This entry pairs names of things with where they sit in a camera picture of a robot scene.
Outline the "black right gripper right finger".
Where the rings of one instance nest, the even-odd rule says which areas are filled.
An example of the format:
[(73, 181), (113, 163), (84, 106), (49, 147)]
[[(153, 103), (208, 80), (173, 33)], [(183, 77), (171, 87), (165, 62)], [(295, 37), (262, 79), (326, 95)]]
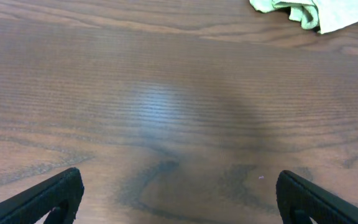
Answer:
[(283, 170), (276, 183), (283, 224), (358, 224), (358, 208), (301, 176)]

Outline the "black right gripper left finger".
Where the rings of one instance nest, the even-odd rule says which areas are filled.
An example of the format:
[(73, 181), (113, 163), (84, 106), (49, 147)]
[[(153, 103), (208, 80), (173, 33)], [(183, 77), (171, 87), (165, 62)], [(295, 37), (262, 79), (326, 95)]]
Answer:
[(85, 187), (76, 167), (63, 172), (0, 203), (0, 224), (72, 224)]

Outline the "light green cloth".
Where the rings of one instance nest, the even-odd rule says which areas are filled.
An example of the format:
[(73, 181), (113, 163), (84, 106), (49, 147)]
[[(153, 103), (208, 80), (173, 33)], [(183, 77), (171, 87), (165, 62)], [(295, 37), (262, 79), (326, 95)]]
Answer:
[(259, 12), (289, 8), (288, 19), (304, 30), (319, 28), (320, 34), (342, 29), (358, 22), (358, 0), (250, 0)]

